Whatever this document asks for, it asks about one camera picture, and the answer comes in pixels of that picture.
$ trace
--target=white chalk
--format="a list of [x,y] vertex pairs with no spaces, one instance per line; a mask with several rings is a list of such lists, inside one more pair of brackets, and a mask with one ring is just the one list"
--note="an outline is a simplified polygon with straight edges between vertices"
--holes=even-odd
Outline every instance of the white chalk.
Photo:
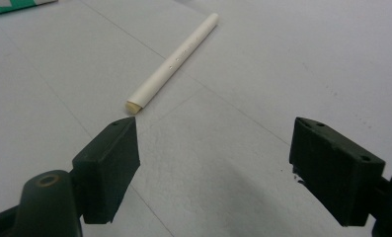
[[216,13],[211,14],[134,92],[125,104],[125,107],[131,113],[137,114],[149,103],[174,72],[214,29],[218,19],[219,16]]

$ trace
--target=white table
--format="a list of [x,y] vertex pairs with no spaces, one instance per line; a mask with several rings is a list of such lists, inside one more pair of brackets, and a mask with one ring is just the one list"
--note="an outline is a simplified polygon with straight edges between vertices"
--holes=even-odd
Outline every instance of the white table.
[[370,236],[288,164],[296,117],[392,175],[392,1],[60,0],[0,15],[0,211],[72,158],[210,13],[218,27],[137,115],[141,167],[84,236]]

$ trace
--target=green and white object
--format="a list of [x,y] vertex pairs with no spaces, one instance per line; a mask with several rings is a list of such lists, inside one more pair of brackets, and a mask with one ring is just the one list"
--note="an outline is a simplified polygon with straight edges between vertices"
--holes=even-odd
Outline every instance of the green and white object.
[[11,12],[57,0],[0,0],[0,13]]

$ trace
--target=screw hole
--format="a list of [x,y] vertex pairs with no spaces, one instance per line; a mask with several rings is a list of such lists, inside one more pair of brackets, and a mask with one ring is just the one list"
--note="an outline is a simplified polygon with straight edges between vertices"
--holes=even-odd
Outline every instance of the screw hole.
[[48,187],[52,186],[59,180],[59,176],[57,175],[46,175],[41,177],[37,182],[36,185],[39,187]]
[[361,160],[363,160],[365,162],[369,162],[370,158],[368,156],[361,156]]

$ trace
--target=chalk tip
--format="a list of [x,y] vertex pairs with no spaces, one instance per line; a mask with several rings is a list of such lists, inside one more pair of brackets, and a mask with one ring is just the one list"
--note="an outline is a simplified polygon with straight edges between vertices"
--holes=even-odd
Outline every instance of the chalk tip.
[[133,102],[127,102],[127,103],[125,104],[125,108],[126,108],[130,113],[132,113],[132,114],[134,114],[134,115],[136,115],[136,114],[142,109],[139,105],[137,105],[137,104],[135,104],[135,103],[133,103]]

